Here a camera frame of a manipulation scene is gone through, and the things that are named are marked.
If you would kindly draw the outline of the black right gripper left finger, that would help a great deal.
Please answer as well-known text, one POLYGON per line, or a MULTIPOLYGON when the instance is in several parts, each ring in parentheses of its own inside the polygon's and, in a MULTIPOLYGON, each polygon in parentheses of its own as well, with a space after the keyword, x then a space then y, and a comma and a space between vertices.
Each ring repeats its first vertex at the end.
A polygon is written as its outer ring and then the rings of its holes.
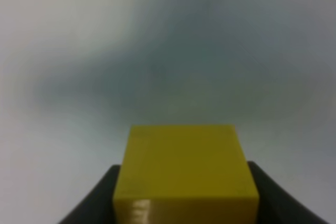
POLYGON ((60 224, 116 224, 113 195, 120 165, 113 165, 90 193, 67 215, 60 224))

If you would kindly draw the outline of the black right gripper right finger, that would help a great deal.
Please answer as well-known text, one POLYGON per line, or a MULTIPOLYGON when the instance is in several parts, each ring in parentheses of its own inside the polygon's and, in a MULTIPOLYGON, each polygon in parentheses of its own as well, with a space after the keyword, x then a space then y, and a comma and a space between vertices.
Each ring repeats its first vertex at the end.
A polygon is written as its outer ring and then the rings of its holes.
POLYGON ((257 223, 327 223, 287 193, 255 162, 249 161, 248 166, 259 192, 257 223))

